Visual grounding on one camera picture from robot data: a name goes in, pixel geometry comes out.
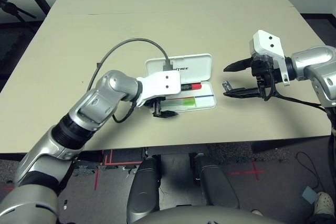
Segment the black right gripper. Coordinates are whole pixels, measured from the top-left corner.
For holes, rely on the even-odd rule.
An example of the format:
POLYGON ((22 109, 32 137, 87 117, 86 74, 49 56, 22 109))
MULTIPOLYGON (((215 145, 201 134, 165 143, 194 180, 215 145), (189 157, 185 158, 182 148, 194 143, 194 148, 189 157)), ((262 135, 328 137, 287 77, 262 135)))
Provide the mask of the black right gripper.
POLYGON ((272 57, 250 57, 229 64, 224 72, 238 72, 251 67, 252 76, 256 77, 258 88, 237 88, 223 93, 227 97, 262 97, 268 101, 276 93, 274 61, 272 57))

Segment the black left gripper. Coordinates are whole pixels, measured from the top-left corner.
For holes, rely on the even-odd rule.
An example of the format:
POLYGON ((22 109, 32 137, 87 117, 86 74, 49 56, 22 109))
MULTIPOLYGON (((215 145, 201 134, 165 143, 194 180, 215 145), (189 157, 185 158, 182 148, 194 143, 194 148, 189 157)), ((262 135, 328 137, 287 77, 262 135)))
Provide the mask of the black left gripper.
POLYGON ((152 114, 153 116, 157 116, 158 118, 171 118, 177 116, 178 113, 174 111, 162 111, 161 110, 161 102, 165 101, 165 97, 156 97, 152 99, 152 114))

